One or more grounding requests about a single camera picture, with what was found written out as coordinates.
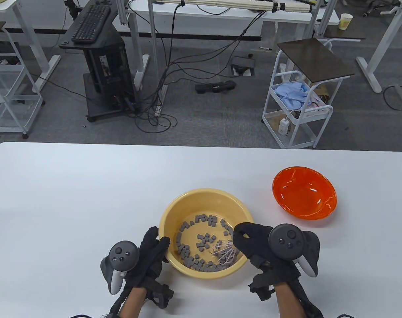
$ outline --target white table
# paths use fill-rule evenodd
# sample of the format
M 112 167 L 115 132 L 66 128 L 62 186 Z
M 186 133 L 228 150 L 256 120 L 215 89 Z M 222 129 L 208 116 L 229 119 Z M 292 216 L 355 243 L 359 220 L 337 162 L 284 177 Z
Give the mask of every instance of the white table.
M 364 59 L 364 57 L 357 56 L 356 58 L 357 63 L 359 64 L 361 70 L 363 71 L 363 74 L 365 75 L 367 81 L 369 82 L 375 93 L 380 93 L 382 91 L 382 87 L 376 79 L 374 72 L 381 62 L 381 59 L 384 57 L 387 49 L 389 48 L 392 40 L 394 39 L 402 24 L 402 0 L 400 0 L 400 2 L 401 5 L 397 10 L 397 13 L 395 13 L 391 24 L 388 26 L 388 29 L 386 30 L 384 36 L 382 37 L 382 40 L 376 48 L 375 53 L 373 53 L 373 56 L 370 59 L 369 63 L 366 62 L 366 59 Z
M 278 206 L 273 178 L 292 165 L 333 183 L 331 217 L 301 221 Z M 175 197 L 201 187 L 235 195 L 258 223 L 319 236 L 319 276 L 301 283 L 325 317 L 402 317 L 402 153 L 8 142 L 0 144 L 0 318 L 107 313 L 116 297 L 101 259 L 121 239 L 139 244 Z M 256 273 L 246 264 L 201 281 L 164 265 L 160 280 L 175 296 L 164 311 L 148 302 L 141 317 L 278 317 L 275 297 L 249 292 Z
M 52 72 L 54 71 L 55 67 L 57 66 L 58 62 L 61 59 L 61 55 L 54 55 L 48 62 L 48 59 L 43 52 L 43 49 L 39 43 L 39 39 L 36 36 L 36 33 L 31 26 L 31 23 L 28 23 L 23 18 L 21 9 L 22 4 L 20 0 L 7 0 L 5 2 L 0 3 L 0 13 L 5 13 L 9 9 L 13 10 L 15 17 L 18 20 L 19 25 L 21 26 L 24 36 L 26 37 L 31 50 L 33 51 L 34 57 L 36 58 L 37 63 L 39 64 L 42 73 L 40 77 L 36 80 L 36 86 L 39 91 L 43 88 L 46 83 L 46 80 L 49 79 Z
M 281 2 L 290 3 L 294 2 L 294 0 L 282 0 Z M 131 2 L 130 7 L 142 15 L 143 17 L 148 18 L 148 2 L 146 0 L 136 0 Z M 226 8 L 214 7 L 214 6 L 200 6 L 202 9 L 212 12 L 212 13 L 220 13 L 223 12 Z M 154 4 L 154 14 L 155 16 L 173 16 L 173 12 L 176 8 L 176 5 L 173 3 L 165 3 L 165 4 Z M 317 16 L 318 19 L 322 18 L 323 13 L 325 12 L 325 8 L 321 8 L 319 10 L 319 14 Z M 251 21 L 258 13 L 252 12 L 246 9 L 237 9 L 231 8 L 228 12 L 222 15 L 210 15 L 205 13 L 197 8 L 194 5 L 185 5 L 179 8 L 176 12 L 176 21 L 178 20 L 178 16 L 185 17 L 193 17 L 193 18 L 217 18 L 221 20 L 247 20 Z M 285 12 L 285 11 L 277 11 L 277 12 L 267 12 L 260 18 L 260 22 L 262 21 L 273 21 L 273 22 L 283 22 L 283 23 L 297 23 L 297 30 L 295 32 L 295 39 L 301 39 L 302 34 L 304 33 L 305 26 L 310 23 L 311 13 L 299 13 L 299 12 Z M 339 24 L 339 18 L 335 11 L 333 11 L 332 16 L 329 20 L 330 25 Z

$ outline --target yellow bowl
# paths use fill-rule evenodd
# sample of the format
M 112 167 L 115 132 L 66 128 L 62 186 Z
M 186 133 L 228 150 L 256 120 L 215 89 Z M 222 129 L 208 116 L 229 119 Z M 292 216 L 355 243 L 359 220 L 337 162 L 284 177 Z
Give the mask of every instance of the yellow bowl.
M 183 274 L 203 280 L 221 278 L 234 273 L 247 261 L 247 258 L 242 253 L 239 253 L 236 263 L 218 272 L 198 272 L 183 265 L 180 255 L 177 254 L 177 233 L 184 221 L 187 223 L 194 221 L 195 215 L 200 214 L 215 215 L 217 217 L 217 226 L 209 227 L 207 222 L 195 223 L 194 226 L 184 230 L 181 242 L 190 246 L 191 256 L 199 254 L 200 259 L 204 259 L 206 262 L 216 260 L 208 250 L 199 252 L 196 248 L 196 243 L 199 242 L 197 234 L 204 235 L 205 233 L 210 233 L 210 235 L 215 235 L 217 240 L 230 239 L 230 236 L 224 236 L 223 234 L 225 229 L 221 227 L 221 219 L 224 219 L 231 227 L 235 227 L 242 222 L 253 222 L 253 218 L 246 206 L 236 197 L 225 191 L 217 189 L 196 189 L 184 193 L 170 203 L 161 218 L 159 236 L 161 238 L 167 236 L 171 239 L 170 247 L 166 255 L 167 259 Z

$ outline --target hand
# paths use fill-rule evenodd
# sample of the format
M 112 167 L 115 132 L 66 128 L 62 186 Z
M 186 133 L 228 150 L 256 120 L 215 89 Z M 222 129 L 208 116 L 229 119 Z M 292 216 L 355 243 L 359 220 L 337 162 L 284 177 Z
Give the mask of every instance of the hand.
M 169 298 L 172 297 L 172 291 L 168 289 L 168 286 L 155 282 L 161 274 L 162 262 L 168 262 L 165 255 L 170 245 L 168 237 L 158 240 L 157 236 L 158 227 L 151 227 L 146 232 L 139 248 L 139 261 L 131 271 L 127 272 L 123 291 L 112 306 L 110 313 L 118 313 L 121 304 L 128 297 L 133 287 L 145 288 L 147 290 L 146 298 L 150 300 L 154 300 L 153 293 L 158 291 L 167 295 L 171 292 Z
M 301 276 L 294 262 L 278 258 L 269 247 L 269 234 L 272 229 L 273 227 L 248 222 L 238 224 L 234 228 L 234 246 L 264 273 L 254 277 L 250 285 L 252 292 L 257 292 L 258 288 L 266 285 L 297 280 Z
M 144 287 L 143 281 L 146 276 L 157 279 L 162 270 L 162 262 L 167 262 L 165 255 L 170 245 L 167 237 L 157 239 L 158 227 L 151 227 L 146 232 L 139 248 L 139 261 L 137 265 L 128 271 L 125 280 L 127 287 Z

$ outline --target white shelf rack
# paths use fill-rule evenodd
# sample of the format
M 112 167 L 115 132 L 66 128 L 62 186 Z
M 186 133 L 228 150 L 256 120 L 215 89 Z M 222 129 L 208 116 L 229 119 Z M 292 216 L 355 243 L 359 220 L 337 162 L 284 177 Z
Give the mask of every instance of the white shelf rack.
M 4 28 L 2 30 L 8 36 L 15 53 L 0 53 L 0 60 L 17 57 L 19 64 L 0 65 L 0 133 L 22 133 L 22 137 L 27 139 L 31 124 L 44 102 L 14 41 Z M 25 89 L 23 80 L 26 77 L 36 94 L 20 93 Z
M 293 71 L 288 71 L 288 72 L 281 72 L 281 73 L 276 73 L 277 68 L 279 65 L 279 59 L 281 55 L 284 54 L 282 50 L 280 50 L 277 54 L 276 57 L 276 62 L 273 68 L 273 74 L 272 74 L 272 79 L 270 81 L 269 85 L 269 92 L 267 94 L 267 99 L 266 103 L 264 105 L 264 110 L 263 110 L 263 116 L 262 116 L 262 121 L 266 125 L 266 127 L 270 130 L 272 136 L 275 138 L 277 143 L 281 148 L 291 148 L 291 149 L 299 149 L 299 148 L 305 148 L 305 147 L 313 147 L 316 148 L 317 143 L 320 140 L 320 137 L 323 134 L 323 131 L 326 127 L 326 125 L 329 122 L 329 119 L 333 113 L 333 107 L 331 105 L 326 105 L 325 103 L 321 102 L 317 94 L 314 92 L 314 89 L 316 89 L 319 85 L 327 82 L 337 82 L 337 87 L 329 101 L 329 104 L 332 103 L 343 79 L 348 78 L 349 76 L 345 77 L 340 77 L 336 79 L 329 79 L 329 80 L 324 80 L 318 83 L 314 83 L 311 87 L 308 85 L 302 78 L 305 77 L 303 73 L 299 70 L 293 70 Z M 301 112 L 299 113 L 299 116 L 296 118 L 293 115 L 293 111 L 289 110 L 285 104 L 282 102 L 282 100 L 278 97 L 278 95 L 275 93 L 275 89 L 281 85 L 281 84 L 274 84 L 276 76 L 280 76 L 282 79 L 284 76 L 289 76 L 291 77 L 292 75 L 298 75 L 298 80 L 293 80 L 290 82 L 300 82 L 303 85 L 307 86 L 309 88 L 308 94 L 306 97 L 306 100 L 304 104 L 301 106 Z M 281 110 L 274 111 L 274 112 L 267 112 L 267 106 L 269 104 L 269 98 L 272 97 L 276 103 L 279 105 Z M 312 97 L 314 97 L 314 102 L 317 103 L 317 105 L 311 103 L 308 105 L 308 102 L 312 100 Z M 278 133 L 278 126 L 276 127 L 276 118 L 284 118 L 286 117 L 290 120 L 291 124 L 291 129 L 287 133 L 287 135 L 281 135 Z M 307 123 L 312 122 L 312 121 L 319 121 L 319 120 L 325 120 L 322 128 L 319 132 L 319 134 L 316 136 L 313 131 L 310 129 Z

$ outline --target gray carpet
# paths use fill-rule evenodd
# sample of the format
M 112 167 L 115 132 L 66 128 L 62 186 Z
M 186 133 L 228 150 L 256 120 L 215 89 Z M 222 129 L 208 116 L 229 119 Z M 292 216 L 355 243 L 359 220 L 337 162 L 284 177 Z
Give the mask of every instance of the gray carpet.
M 389 109 L 382 94 L 375 94 L 355 63 L 356 56 L 367 60 L 389 25 L 392 16 L 374 14 L 362 18 L 362 9 L 338 7 L 337 12 L 354 12 L 358 20 L 359 32 L 366 32 L 367 39 L 360 43 L 336 44 L 333 51 L 347 64 L 353 65 L 356 75 L 343 81 L 333 106 L 334 113 L 324 131 L 317 148 L 343 150 L 384 150 L 402 151 L 402 112 Z M 283 25 L 281 41 L 291 40 L 294 25 Z M 184 146 L 219 146 L 219 147 L 278 147 L 272 135 L 260 122 L 266 100 L 272 67 L 275 61 L 274 51 L 263 51 L 259 46 L 270 46 L 274 33 L 274 24 L 263 25 L 263 40 L 242 42 L 234 55 L 247 56 L 252 53 L 256 60 L 256 75 L 252 78 L 237 78 L 237 88 L 221 94 L 196 94 L 194 83 L 180 80 L 169 85 L 163 112 L 173 115 L 178 120 L 176 127 L 163 133 L 144 133 L 137 129 L 132 118 L 119 116 L 99 120 L 95 123 L 86 121 L 86 102 L 83 97 L 71 94 L 50 83 L 42 90 L 46 100 L 36 118 L 27 142 L 69 142 L 102 144 L 158 144 Z M 169 40 L 164 40 L 167 50 Z M 131 52 L 131 39 L 125 38 L 128 52 Z M 210 40 L 174 40 L 173 58 L 189 54 L 207 52 L 228 44 L 229 41 Z M 51 76 L 58 85 L 84 94 L 83 73 L 87 66 L 83 55 L 70 54 L 59 48 L 47 48 L 48 55 L 61 54 L 62 60 Z M 150 39 L 142 39 L 142 51 L 150 53 Z M 224 68 L 230 51 L 203 62 L 189 64 L 186 67 L 202 68 L 217 72 Z M 33 73 L 39 73 L 37 65 L 28 48 L 23 48 L 27 65 Z M 199 77 L 208 77 L 200 71 L 191 72 Z M 402 85 L 402 26 L 397 37 L 387 51 L 381 65 L 375 72 L 383 87 L 399 83 Z M 183 77 L 175 73 L 168 81 Z M 215 77 L 208 81 L 225 80 Z M 154 89 L 153 63 L 150 61 L 143 81 L 142 96 L 149 95 Z M 401 104 L 392 94 L 390 100 Z M 155 132 L 163 129 L 149 126 L 138 121 L 146 130 Z M 318 131 L 321 123 L 314 123 L 312 129 Z M 21 135 L 1 135 L 0 142 L 24 141 Z

